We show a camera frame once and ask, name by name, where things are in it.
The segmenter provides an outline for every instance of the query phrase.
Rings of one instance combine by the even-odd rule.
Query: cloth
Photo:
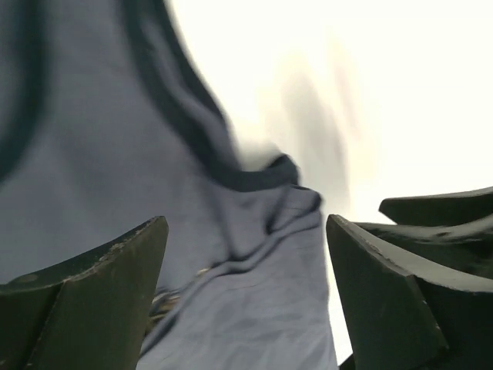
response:
[[[164,215],[155,306],[178,294],[139,370],[337,368],[320,196],[297,184],[288,156],[240,169],[163,4],[0,6],[0,133],[19,138],[2,161],[0,282]]]

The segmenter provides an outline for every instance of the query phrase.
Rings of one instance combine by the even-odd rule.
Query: black plastic part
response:
[[[356,364],[354,363],[354,356],[351,355],[340,366],[339,370],[356,370]]]
[[[357,370],[491,370],[493,280],[329,216],[330,257]]]
[[[493,278],[492,216],[451,227],[357,225],[430,261],[483,278]]]
[[[424,197],[387,198],[379,211],[401,225],[466,224],[493,214],[493,187]]]
[[[135,370],[167,234],[157,217],[0,285],[0,369]]]

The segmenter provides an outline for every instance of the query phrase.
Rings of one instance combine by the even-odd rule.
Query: white background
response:
[[[324,212],[493,185],[493,5],[465,0],[172,0],[246,169],[290,154]],[[350,353],[329,268],[337,357]]]

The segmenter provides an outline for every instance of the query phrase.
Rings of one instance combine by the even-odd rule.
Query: dark trim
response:
[[[240,192],[257,191],[297,182],[297,168],[290,158],[282,155],[261,171],[246,172],[232,168],[221,159],[199,122],[170,94],[161,79],[153,54],[152,43],[141,24],[145,16],[143,1],[116,0],[122,9],[124,31],[129,51],[144,90],[175,132],[181,136],[206,172],[222,186]]]
[[[45,92],[45,34],[42,24],[42,0],[22,1],[22,57],[24,82],[17,106],[0,139],[0,183],[18,167],[39,127]]]
[[[195,69],[192,67],[188,57],[183,51],[178,35],[173,27],[173,20],[170,11],[163,0],[153,1],[153,15],[156,17],[157,23],[161,28],[161,35],[166,40],[173,53],[179,71],[185,81],[186,86],[193,94],[202,102],[202,104],[211,112],[221,118],[220,122],[225,123],[223,113],[218,107],[216,101],[210,94],[210,91],[204,86]]]

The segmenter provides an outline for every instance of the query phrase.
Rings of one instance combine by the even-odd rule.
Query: wrinkled fabric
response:
[[[239,168],[219,109],[170,46],[162,3],[38,4],[46,84],[32,139],[0,183],[0,283],[164,215],[158,293],[179,299],[153,323],[138,369],[336,369],[320,196],[297,185],[294,163]]]

